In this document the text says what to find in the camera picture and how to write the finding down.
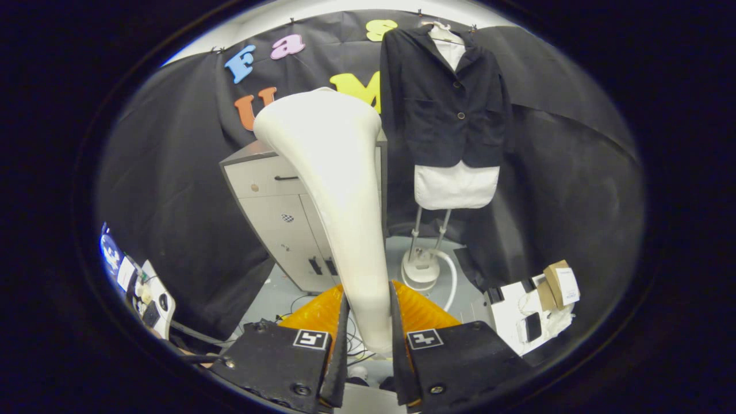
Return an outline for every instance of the metal pole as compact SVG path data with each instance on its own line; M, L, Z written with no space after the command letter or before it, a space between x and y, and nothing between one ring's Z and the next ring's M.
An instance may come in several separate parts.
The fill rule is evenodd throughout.
M411 258L414 256L414 243L417 241L417 237L419 237L419 221L422 218L422 206L419 206L419 209L417 210L417 223L414 225L414 228L411 229L411 247L409 248L409 259L408 261L411 262Z
M434 250L439 250L439 245L442 243L442 239L445 238L445 232L447 231L447 222L450 221L450 213L453 209L449 208L445 213L445 222L442 223L442 227L439 228L439 236L437 237L437 243L434 245Z

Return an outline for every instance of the mannequin stand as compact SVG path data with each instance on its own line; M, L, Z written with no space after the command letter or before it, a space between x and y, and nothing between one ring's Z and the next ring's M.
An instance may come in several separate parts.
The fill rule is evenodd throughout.
M401 259L401 278L404 284L424 295L429 295L439 277L439 262L437 256L431 253L431 250L438 250L442 239L445 238L447 221L450 220L451 212L452 209L448 209L445 213L445 221L439 228L439 236L434 248L416 248L414 245L419 236L419 223L422 218L422 207L420 206L417 210L417 222L411 230L411 247Z

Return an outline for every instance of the foam letter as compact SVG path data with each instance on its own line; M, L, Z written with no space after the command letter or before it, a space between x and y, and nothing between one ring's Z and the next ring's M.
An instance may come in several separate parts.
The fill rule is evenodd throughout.
M286 55L293 55L294 53L301 52L306 45L302 42L300 35L288 35L285 38L278 40L272 46L274 51L271 52L271 59L281 59Z
M368 33L366 36L374 42L383 40L383 34L391 29L396 29L399 25L393 20L371 20L366 23Z
M274 94L276 88L262 89L258 92L258 96L263 100L263 106L268 106L271 102L274 102ZM255 115L253 114L253 95L242 97L235 101L235 107L238 108L238 115L240 115L240 123L243 124L243 128L248 131L253 130L253 122L255 121Z
M337 74L330 78L330 83L337 87L337 91L352 97L356 97L361 101L371 105L375 100L375 109L381 113L381 73L375 72L368 82L368 86L363 86L360 80L354 74Z
M225 63L225 67L228 68L235 77L235 79L233 79L233 83L240 83L240 81L248 76L248 74L253 70L253 68L248 65L253 63L253 55L251 55L250 52L253 52L254 50L255 46L252 44L245 46L245 49L238 52L237 55L233 56L233 58Z

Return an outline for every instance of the checkered sticker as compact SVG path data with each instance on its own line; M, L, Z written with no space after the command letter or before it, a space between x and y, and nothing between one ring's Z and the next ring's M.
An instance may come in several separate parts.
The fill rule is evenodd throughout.
M442 338L439 337L436 329L407 332L406 339L409 341L411 349L432 348L433 346L445 344L442 342Z

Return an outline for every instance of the jacket pocket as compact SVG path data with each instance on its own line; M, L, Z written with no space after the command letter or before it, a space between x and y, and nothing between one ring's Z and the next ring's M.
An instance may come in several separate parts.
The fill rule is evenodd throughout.
M437 137L437 103L425 99L404 99L406 140L432 142Z
M499 146L506 137L506 112L500 97L491 99L486 104L486 110L481 120L481 141L486 145Z

